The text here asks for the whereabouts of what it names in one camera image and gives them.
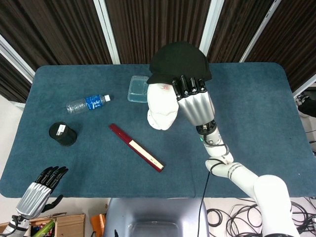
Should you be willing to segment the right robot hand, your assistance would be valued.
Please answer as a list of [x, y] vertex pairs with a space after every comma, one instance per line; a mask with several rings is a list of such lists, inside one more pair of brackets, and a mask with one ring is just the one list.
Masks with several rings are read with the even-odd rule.
[[184, 75], [172, 81], [179, 108], [186, 115], [193, 126], [202, 126], [214, 120], [215, 109], [202, 78]]

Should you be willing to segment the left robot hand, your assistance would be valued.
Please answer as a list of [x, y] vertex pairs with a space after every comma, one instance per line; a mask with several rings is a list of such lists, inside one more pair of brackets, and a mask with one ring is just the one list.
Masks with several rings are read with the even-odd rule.
[[30, 220], [56, 207], [63, 195], [59, 195], [52, 203], [48, 203], [48, 199], [68, 170], [65, 166], [50, 166], [42, 171], [20, 199], [16, 207], [17, 213]]

